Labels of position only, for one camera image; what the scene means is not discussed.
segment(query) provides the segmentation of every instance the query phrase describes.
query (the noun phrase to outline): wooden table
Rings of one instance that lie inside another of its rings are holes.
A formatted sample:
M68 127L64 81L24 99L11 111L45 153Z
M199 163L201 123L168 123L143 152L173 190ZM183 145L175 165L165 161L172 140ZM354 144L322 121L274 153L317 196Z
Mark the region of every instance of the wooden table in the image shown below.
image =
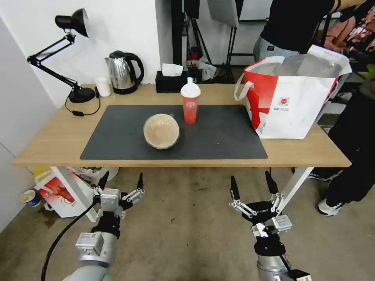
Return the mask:
M239 104L233 98L234 85L200 85L199 103L204 105ZM118 167L298 167L283 193L284 205L301 186L313 167L348 167L349 160L341 153L325 132L314 124L304 140L262 139L267 159L223 160L81 160L89 138L108 105L179 105L178 93L156 93L155 85L140 85L130 95L112 94L101 98L100 110L91 116L73 116L64 107L37 134L15 158L18 166L51 166L72 196L87 208L91 202L72 180L66 166L118 166ZM96 110L98 100L68 107L90 113ZM94 221L95 211L88 213Z

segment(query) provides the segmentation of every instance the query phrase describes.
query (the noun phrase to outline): black tissue box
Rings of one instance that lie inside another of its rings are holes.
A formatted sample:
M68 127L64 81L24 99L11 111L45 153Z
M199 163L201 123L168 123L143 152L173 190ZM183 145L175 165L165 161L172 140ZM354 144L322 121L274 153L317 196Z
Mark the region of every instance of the black tissue box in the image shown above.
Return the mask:
M156 92L180 92L183 85L188 82L188 72L183 71L180 76L163 76L161 71L156 73Z

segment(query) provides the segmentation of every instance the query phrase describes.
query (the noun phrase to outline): black pants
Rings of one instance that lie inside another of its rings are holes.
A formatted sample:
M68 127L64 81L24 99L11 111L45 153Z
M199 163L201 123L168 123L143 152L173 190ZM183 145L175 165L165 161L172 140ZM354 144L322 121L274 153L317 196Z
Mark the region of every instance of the black pants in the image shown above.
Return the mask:
M362 200L375 184L375 100L356 92L328 135L352 162L348 168L315 168L324 178L342 172L327 190L327 203Z

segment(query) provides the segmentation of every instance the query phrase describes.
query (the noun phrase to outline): black desk mat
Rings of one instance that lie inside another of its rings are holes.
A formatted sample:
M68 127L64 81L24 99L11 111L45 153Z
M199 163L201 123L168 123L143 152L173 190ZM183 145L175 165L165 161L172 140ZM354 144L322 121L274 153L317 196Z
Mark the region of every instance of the black desk mat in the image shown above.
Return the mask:
M169 149L155 149L143 136L144 123L157 113L173 116L180 127L180 137ZM184 122L181 105L110 105L80 158L266 159L267 154L242 105L199 105L195 124Z

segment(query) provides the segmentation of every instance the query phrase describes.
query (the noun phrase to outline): kettle handle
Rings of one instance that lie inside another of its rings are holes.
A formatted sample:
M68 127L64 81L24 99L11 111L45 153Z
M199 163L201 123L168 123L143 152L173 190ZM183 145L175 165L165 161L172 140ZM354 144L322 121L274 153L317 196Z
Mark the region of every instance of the kettle handle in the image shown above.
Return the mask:
M143 68L143 64L142 64L140 58L136 54L133 54L133 53L124 53L124 57L125 57L126 60L134 60L134 61L137 62L138 67L141 71L141 74L138 78L134 77L135 78L134 80L135 80L136 84L140 84L144 75L145 75L145 69ZM134 68L133 68L133 65L131 64L131 62L128 62L128 64L129 64L129 67L134 71Z

